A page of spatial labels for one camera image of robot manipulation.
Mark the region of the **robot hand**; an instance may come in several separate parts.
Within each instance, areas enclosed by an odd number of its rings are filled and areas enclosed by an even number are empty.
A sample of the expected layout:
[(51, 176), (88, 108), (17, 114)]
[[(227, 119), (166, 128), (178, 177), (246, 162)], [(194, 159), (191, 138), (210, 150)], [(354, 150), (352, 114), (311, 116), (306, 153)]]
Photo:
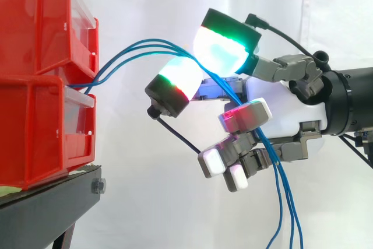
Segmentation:
[(313, 56), (256, 55), (268, 27), (254, 15), (240, 22), (209, 9), (193, 42), (193, 55), (178, 51), (146, 86), (148, 114), (178, 117), (192, 100), (226, 100), (219, 115), (227, 137), (198, 151), (206, 178), (223, 176), (231, 192), (243, 190), (257, 172), (308, 158), (307, 142), (328, 125), (326, 105), (312, 100), (326, 84)]

